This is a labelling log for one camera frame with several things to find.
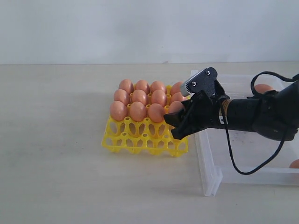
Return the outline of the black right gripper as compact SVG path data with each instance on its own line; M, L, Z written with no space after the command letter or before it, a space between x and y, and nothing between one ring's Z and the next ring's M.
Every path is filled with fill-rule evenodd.
M200 132L207 128L225 129L228 127L227 109L230 97L223 87L215 81L215 94L208 96L204 91L193 94L190 99L182 101L185 111L166 113L164 120L175 127L171 130L174 139Z

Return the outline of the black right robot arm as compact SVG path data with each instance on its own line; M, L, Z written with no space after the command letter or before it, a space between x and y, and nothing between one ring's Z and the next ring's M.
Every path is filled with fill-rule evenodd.
M258 93L251 81L252 97L230 99L217 80L217 72L203 70L186 81L183 90L193 96L184 108L164 115L174 127L172 136L182 139L207 128L255 132L271 140L291 141L299 128L299 76L285 78L266 72L291 85L281 91Z

